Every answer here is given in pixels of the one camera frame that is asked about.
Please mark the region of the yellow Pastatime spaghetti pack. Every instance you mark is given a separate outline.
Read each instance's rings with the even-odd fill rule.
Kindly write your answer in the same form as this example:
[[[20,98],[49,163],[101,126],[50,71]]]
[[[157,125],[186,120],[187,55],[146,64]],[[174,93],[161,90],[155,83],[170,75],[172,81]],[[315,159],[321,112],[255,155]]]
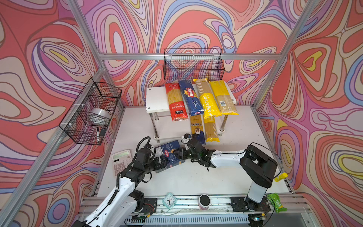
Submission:
[[[220,142],[215,117],[211,116],[208,118],[204,118],[204,126],[205,126],[205,135],[206,135],[206,142]]]

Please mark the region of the blue yellow Ankara spaghetti pack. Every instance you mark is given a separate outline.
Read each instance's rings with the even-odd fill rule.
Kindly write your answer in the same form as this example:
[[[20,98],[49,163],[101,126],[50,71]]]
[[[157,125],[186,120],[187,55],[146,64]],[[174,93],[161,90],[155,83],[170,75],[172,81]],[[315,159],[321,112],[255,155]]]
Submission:
[[[190,123],[191,123],[192,138],[198,140],[201,144],[205,145],[206,141],[205,141],[201,115],[191,116]]]

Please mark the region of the dark blue pasta box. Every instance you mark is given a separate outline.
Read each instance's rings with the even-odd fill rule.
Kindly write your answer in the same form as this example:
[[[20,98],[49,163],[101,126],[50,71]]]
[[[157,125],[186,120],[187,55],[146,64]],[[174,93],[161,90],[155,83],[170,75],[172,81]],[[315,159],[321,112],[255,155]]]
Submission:
[[[156,147],[156,156],[153,160],[155,172],[160,173],[185,162],[179,157],[181,147],[177,140]]]

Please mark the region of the red spaghetti pack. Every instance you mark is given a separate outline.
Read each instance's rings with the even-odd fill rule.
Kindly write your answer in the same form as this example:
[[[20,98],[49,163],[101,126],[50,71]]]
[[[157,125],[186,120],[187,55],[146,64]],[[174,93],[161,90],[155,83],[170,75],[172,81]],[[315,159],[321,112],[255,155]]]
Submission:
[[[165,89],[172,121],[187,120],[188,115],[186,112],[179,84],[166,83]]]

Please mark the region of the dark blue spaghetti pack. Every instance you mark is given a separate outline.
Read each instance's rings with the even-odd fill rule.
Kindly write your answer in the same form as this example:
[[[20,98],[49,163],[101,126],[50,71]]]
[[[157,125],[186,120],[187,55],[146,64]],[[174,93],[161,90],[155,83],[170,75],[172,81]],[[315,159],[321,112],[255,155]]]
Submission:
[[[188,80],[180,80],[181,93],[186,101],[191,116],[204,114],[204,108],[194,90],[192,83]]]

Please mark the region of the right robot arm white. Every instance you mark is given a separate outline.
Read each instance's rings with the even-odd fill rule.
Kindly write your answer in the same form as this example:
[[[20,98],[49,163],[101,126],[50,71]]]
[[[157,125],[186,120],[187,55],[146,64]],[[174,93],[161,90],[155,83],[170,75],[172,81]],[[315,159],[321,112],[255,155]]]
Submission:
[[[225,152],[206,149],[198,140],[190,139],[184,144],[185,147],[177,152],[177,157],[197,162],[207,169],[226,166],[243,168],[252,180],[244,200],[251,209],[252,205],[261,204],[266,191],[272,186],[278,168],[278,163],[254,144],[252,142],[244,150]]]

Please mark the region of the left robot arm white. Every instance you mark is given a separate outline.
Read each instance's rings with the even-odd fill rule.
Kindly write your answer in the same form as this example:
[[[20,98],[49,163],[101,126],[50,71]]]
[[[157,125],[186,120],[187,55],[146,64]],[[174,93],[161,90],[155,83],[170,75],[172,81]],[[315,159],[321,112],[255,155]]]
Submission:
[[[103,202],[83,221],[76,220],[73,227],[119,227],[132,214],[146,219],[156,212],[157,199],[145,199],[136,187],[145,182],[145,175],[155,170],[154,152],[146,145],[139,149],[134,160],[116,177],[116,186]]]

